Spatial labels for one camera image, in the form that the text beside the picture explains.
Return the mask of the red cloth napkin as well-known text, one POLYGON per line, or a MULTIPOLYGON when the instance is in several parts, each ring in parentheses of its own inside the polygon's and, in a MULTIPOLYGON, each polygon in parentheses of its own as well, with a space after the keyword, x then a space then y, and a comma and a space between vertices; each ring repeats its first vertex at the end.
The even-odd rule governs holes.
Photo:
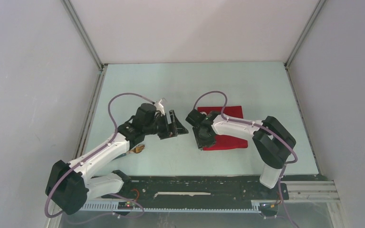
MULTIPOLYGON (((197 110, 201 113, 209 114, 211 111, 220 112, 221 106, 210 106, 210 107, 198 107, 197 110)), ((224 114, 243 118, 243 111, 241 106, 227 106, 224 109, 224 114)), ((216 150, 232 150, 232 149, 245 149, 248 147, 248 141, 228 135, 216 135, 216 143, 211 147, 203 147, 205 151, 216 151, 216 150)))

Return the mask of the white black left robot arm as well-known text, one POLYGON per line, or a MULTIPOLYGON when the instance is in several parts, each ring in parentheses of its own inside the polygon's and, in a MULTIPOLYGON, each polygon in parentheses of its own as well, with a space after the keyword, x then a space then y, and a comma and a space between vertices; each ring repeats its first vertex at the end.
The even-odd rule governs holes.
POLYGON ((120 198, 129 196, 131 179, 128 175, 120 170, 105 176, 97 176, 97 172, 137 148, 147 135, 157 135, 163 140, 188 134, 174 110, 164 110, 164 102, 161 99, 141 104, 130 119, 95 149, 69 162, 56 162, 45 190, 48 197, 46 205, 52 201, 62 212, 72 215, 90 199, 110 194, 120 198))

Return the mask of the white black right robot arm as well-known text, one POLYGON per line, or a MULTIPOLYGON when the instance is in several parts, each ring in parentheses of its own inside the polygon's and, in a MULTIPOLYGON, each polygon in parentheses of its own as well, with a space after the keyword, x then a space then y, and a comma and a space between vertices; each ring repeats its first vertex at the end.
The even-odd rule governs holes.
POLYGON ((193 109, 185 120, 192 126, 200 150, 215 146, 218 135, 253 141, 264 162, 258 194, 269 199, 276 193, 276 184, 288 164, 288 157, 294 154, 296 140, 275 117, 252 121, 217 111, 203 114, 193 109))

